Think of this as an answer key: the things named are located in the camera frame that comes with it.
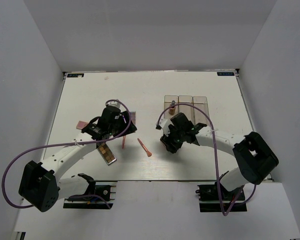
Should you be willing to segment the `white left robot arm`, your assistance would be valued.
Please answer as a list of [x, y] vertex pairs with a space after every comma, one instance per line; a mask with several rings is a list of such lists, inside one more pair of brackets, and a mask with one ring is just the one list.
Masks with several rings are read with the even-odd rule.
[[136, 131], [137, 127], [128, 110], [121, 111], [116, 106], [106, 106], [101, 116], [90, 120], [69, 145], [38, 163], [27, 163], [19, 194], [43, 213], [60, 199], [96, 199], [96, 181], [91, 176], [77, 173], [63, 178], [63, 175], [107, 141]]

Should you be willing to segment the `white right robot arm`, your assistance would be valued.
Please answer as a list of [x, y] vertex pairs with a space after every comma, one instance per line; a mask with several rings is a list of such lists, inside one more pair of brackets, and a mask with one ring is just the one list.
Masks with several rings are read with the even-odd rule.
[[259, 185], [279, 164], [275, 153], [254, 131], [247, 135], [230, 134], [201, 122], [193, 124], [184, 113], [171, 119], [162, 118], [156, 127], [163, 131], [160, 141], [172, 154], [188, 143], [217, 148], [235, 158], [237, 167], [224, 173], [215, 187], [216, 195], [223, 200], [248, 183]]

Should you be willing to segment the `long clear eyeshadow palette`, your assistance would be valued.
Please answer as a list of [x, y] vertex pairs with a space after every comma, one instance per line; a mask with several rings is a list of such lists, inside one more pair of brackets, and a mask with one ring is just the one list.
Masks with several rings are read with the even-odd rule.
[[131, 118], [131, 122], [136, 125], [136, 112], [135, 111], [131, 111], [130, 112], [130, 118]]

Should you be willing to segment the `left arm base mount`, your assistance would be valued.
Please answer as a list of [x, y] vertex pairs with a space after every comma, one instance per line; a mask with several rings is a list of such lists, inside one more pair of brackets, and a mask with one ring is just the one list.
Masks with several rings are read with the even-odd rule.
[[117, 192], [116, 181], [97, 181], [84, 173], [60, 180], [59, 197], [64, 209], [110, 210]]

